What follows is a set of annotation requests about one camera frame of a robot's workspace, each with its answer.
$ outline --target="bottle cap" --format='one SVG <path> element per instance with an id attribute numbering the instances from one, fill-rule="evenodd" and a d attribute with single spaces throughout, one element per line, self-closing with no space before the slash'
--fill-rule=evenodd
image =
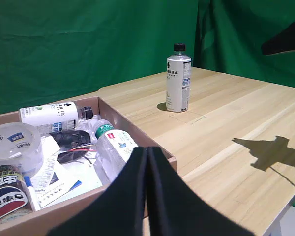
<path id="1" fill-rule="evenodd" d="M 92 107 L 83 107 L 85 111 L 85 118 L 92 119 L 93 118 L 93 109 Z"/>
<path id="2" fill-rule="evenodd" d="M 106 133 L 106 131 L 114 129 L 113 125 L 105 119 L 100 119 L 93 126 L 93 131 L 95 133 L 95 137 L 98 139 L 102 134 Z"/>
<path id="3" fill-rule="evenodd" d="M 185 44 L 183 44 L 183 43 L 175 43 L 174 44 L 174 51 L 176 51 L 176 52 L 186 51 Z"/>

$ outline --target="wood grain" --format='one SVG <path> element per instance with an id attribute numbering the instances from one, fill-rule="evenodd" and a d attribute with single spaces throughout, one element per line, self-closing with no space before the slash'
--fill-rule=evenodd
<path id="1" fill-rule="evenodd" d="M 188 111 L 164 110 L 165 93 L 160 73 L 83 97 L 101 96 L 177 158 L 196 194 L 262 235 L 295 195 L 295 88 L 193 68 Z"/>

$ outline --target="paper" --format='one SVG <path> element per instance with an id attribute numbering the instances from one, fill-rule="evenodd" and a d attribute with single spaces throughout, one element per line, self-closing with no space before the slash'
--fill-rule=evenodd
<path id="1" fill-rule="evenodd" d="M 85 156 L 92 163 L 94 163 L 96 152 L 88 152 L 87 154 L 85 154 Z M 71 190 L 70 192 L 66 193 L 65 195 L 61 196 L 60 198 L 52 202 L 50 206 L 103 186 L 93 165 L 90 164 L 85 158 L 80 158 L 76 161 L 63 164 L 62 166 L 65 167 L 66 170 L 68 170 L 72 176 L 80 180 L 82 184 L 81 186 Z"/>
<path id="2" fill-rule="evenodd" d="M 50 135 L 41 138 L 44 163 L 40 170 L 31 178 L 35 191 L 43 191 L 50 183 L 60 147 Z"/>
<path id="3" fill-rule="evenodd" d="M 71 172 L 67 171 L 59 162 L 56 162 L 55 172 L 52 174 L 50 184 L 44 191 L 35 191 L 40 207 L 46 207 L 80 184 L 81 182 Z"/>

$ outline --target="green backdrop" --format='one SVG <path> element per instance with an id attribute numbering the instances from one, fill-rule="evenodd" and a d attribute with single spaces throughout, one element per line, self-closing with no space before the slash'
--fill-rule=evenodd
<path id="1" fill-rule="evenodd" d="M 165 71 L 173 44 L 193 65 L 295 87 L 295 53 L 260 46 L 295 0 L 0 0 L 0 113 Z"/>
<path id="2" fill-rule="evenodd" d="M 0 0 L 0 113 L 165 71 L 193 56 L 198 0 Z"/>

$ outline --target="white bottle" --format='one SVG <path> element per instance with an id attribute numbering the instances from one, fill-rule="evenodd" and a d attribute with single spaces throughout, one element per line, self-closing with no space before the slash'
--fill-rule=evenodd
<path id="1" fill-rule="evenodd" d="M 95 124 L 94 131 L 97 137 L 96 151 L 108 179 L 112 182 L 129 160 L 133 148 L 138 145 L 126 131 L 115 129 L 105 119 Z"/>
<path id="2" fill-rule="evenodd" d="M 93 110 L 65 102 L 21 108 L 19 118 L 20 122 L 35 126 L 41 135 L 45 135 L 75 129 L 81 120 L 93 118 Z"/>
<path id="3" fill-rule="evenodd" d="M 171 112 L 188 109 L 191 58 L 185 55 L 185 45 L 174 44 L 174 54 L 167 58 L 166 107 Z"/>

